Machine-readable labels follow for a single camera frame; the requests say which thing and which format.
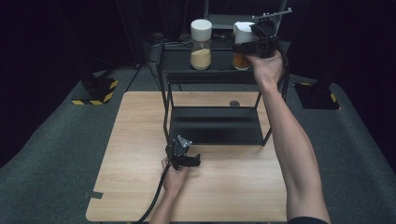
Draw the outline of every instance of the wooden table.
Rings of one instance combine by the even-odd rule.
[[[173,94],[182,105],[228,105],[231,100],[251,105],[257,97],[257,92]],[[258,112],[266,132],[269,123],[262,102]],[[89,221],[136,221],[147,211],[166,156],[163,115],[160,92],[124,94],[93,190],[103,197],[91,198]],[[265,147],[192,145],[188,154],[198,153],[201,166],[191,169],[173,221],[287,220],[286,189],[272,138]]]

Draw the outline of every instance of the hand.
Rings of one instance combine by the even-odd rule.
[[[162,163],[164,169],[168,163],[168,158],[163,159]],[[180,171],[177,171],[173,166],[170,166],[163,181],[163,188],[166,193],[178,194],[184,186],[189,170],[190,167],[182,167]]]
[[[283,74],[283,60],[279,51],[275,51],[272,58],[261,59],[253,55],[246,55],[254,67],[254,77],[263,91],[277,89],[277,82]]]

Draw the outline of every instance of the shelf bottom tier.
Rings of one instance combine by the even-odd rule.
[[[201,145],[261,145],[262,128],[254,107],[174,107],[170,139],[178,135]]]

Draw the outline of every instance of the white lid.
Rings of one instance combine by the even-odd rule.
[[[191,23],[191,37],[194,40],[206,41],[212,35],[212,22],[195,20]]]
[[[250,25],[254,24],[250,21],[238,21],[233,25],[235,33],[235,44],[251,42],[255,39],[255,35],[251,33]]]

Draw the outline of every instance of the jar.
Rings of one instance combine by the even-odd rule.
[[[251,33],[250,25],[253,22],[236,22],[233,25],[233,34],[235,35],[235,44],[241,44],[246,42],[254,41],[255,35]],[[250,61],[242,53],[233,54],[233,67],[236,70],[248,70],[250,67]]]
[[[207,20],[195,20],[191,23],[191,66],[198,70],[211,64],[210,37],[212,23]]]

